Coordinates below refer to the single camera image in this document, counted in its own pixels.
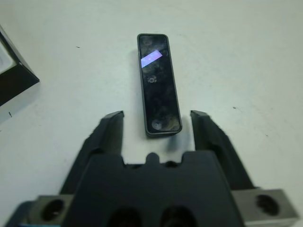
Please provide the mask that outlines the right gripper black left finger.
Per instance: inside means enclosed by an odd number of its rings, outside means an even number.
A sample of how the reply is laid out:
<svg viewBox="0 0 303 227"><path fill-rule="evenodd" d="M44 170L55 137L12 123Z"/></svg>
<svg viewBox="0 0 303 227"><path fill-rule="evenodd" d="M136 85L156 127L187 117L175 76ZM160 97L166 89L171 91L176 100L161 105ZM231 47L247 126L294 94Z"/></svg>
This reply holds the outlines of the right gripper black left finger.
<svg viewBox="0 0 303 227"><path fill-rule="evenodd" d="M124 112L116 111L104 116L93 132L85 139L60 191L74 194L87 164L95 154L121 155Z"/></svg>

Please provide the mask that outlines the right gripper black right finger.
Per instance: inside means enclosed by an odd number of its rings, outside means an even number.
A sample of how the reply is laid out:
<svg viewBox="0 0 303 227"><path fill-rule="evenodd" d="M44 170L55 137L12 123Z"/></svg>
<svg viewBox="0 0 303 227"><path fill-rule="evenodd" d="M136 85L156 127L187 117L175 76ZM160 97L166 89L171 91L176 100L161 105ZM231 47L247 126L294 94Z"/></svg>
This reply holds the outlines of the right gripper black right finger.
<svg viewBox="0 0 303 227"><path fill-rule="evenodd" d="M196 151L211 150L223 170L232 190L250 190L252 183L229 137L205 112L190 113Z"/></svg>

